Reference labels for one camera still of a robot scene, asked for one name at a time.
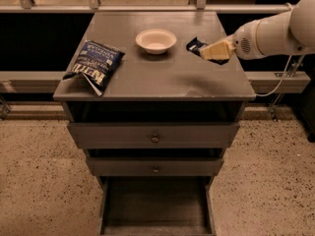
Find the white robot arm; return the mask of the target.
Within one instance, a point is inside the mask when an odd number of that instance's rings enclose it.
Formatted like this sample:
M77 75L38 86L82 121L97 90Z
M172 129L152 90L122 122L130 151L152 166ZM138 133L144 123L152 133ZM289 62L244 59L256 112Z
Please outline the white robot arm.
M255 20L200 49L206 60L243 60L315 53L315 0L300 0L290 11Z

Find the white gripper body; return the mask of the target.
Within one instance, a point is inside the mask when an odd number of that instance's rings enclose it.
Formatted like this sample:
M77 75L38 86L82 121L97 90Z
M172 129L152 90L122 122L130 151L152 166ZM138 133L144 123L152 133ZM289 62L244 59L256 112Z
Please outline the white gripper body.
M260 23L260 20L246 23L232 35L235 54L239 58L254 60L265 57L258 47L257 33Z

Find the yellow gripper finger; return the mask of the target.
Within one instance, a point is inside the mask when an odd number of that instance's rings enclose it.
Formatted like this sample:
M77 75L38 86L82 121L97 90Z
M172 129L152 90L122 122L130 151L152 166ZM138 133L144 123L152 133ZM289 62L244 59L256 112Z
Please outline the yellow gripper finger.
M228 60L234 53L235 45L230 40L219 40L200 49L200 56L205 60Z

